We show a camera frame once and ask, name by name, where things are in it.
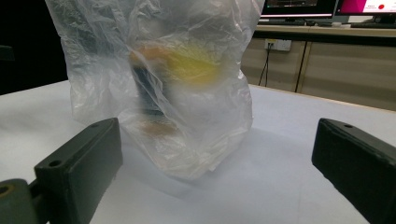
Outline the computer monitor dark screen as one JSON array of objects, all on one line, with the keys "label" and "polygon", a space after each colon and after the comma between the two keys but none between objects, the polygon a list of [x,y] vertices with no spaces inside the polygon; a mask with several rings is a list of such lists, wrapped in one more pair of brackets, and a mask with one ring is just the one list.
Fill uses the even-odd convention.
[{"label": "computer monitor dark screen", "polygon": [[284,18],[331,18],[337,0],[265,0],[261,17]]}]

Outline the wooden desk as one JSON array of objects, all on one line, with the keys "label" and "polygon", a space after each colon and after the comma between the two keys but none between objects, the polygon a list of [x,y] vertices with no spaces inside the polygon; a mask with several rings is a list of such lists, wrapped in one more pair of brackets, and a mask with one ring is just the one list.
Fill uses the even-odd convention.
[{"label": "wooden desk", "polygon": [[254,85],[396,111],[396,29],[259,25],[242,71]]}]

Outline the computer monitor pink screen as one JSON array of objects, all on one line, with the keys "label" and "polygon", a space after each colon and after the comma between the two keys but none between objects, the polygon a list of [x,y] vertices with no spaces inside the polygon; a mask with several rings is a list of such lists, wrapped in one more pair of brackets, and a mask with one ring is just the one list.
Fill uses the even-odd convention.
[{"label": "computer monitor pink screen", "polygon": [[396,14],[396,0],[339,0],[336,15],[385,16]]}]

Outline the clear plastic bag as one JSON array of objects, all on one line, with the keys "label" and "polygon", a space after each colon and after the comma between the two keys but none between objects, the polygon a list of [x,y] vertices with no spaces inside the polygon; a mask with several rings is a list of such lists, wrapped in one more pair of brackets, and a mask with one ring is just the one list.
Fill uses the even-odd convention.
[{"label": "clear plastic bag", "polygon": [[[83,123],[117,118],[167,175],[196,179],[214,170],[252,126],[241,61],[264,1],[45,0],[64,51],[73,117]],[[163,115],[145,115],[129,55],[152,45],[205,49],[221,63],[221,75],[197,87],[151,74]]]}]

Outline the yellow item in bag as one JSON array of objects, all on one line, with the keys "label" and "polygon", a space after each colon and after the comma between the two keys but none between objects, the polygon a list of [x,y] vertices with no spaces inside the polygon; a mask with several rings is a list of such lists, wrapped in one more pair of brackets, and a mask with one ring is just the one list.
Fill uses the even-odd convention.
[{"label": "yellow item in bag", "polygon": [[208,86],[221,75],[221,63],[212,54],[194,45],[166,47],[152,45],[131,51],[135,67],[147,68],[159,80],[182,85]]}]

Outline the dark item in bag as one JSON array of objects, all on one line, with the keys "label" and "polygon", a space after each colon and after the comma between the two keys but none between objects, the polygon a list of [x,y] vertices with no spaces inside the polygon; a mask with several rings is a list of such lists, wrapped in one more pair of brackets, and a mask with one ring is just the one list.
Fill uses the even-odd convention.
[{"label": "dark item in bag", "polygon": [[137,65],[133,66],[133,71],[142,112],[145,115],[162,116],[163,112],[155,103],[156,94],[150,83],[151,73],[145,67]]}]

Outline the black keyboard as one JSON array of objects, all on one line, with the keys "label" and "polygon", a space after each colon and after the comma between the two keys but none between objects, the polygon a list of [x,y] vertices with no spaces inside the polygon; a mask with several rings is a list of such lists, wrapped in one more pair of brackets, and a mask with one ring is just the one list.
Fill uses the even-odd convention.
[{"label": "black keyboard", "polygon": [[395,23],[381,23],[381,22],[355,22],[350,24],[350,28],[361,29],[396,29]]}]

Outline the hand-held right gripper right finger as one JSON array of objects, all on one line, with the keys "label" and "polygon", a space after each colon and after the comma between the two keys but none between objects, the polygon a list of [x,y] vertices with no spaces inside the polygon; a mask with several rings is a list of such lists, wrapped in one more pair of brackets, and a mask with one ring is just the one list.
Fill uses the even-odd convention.
[{"label": "hand-held right gripper right finger", "polygon": [[396,147],[322,118],[311,161],[370,224],[396,224]]}]

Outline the white wall socket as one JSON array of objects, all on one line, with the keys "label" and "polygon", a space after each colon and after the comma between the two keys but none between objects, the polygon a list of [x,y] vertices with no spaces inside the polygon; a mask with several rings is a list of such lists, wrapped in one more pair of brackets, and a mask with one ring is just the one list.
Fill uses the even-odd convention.
[{"label": "white wall socket", "polygon": [[285,39],[265,39],[264,47],[272,50],[290,51],[291,41]]}]

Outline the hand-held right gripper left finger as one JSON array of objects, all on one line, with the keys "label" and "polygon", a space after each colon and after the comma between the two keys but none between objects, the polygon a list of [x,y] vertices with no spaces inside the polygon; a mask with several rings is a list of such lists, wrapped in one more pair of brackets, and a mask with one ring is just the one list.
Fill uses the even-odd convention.
[{"label": "hand-held right gripper left finger", "polygon": [[95,122],[35,166],[50,224],[89,224],[123,164],[116,118]]}]

